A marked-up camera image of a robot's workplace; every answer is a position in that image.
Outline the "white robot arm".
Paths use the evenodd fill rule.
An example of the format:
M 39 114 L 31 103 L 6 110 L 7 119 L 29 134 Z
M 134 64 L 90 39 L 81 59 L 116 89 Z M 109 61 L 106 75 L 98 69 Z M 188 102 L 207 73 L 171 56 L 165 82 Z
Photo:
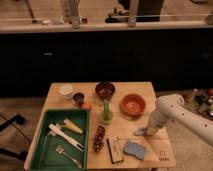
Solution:
M 158 97 L 155 104 L 156 108 L 150 114 L 147 124 L 147 135 L 157 133 L 169 119 L 174 119 L 213 146 L 213 122 L 185 109 L 185 102 L 180 94 Z

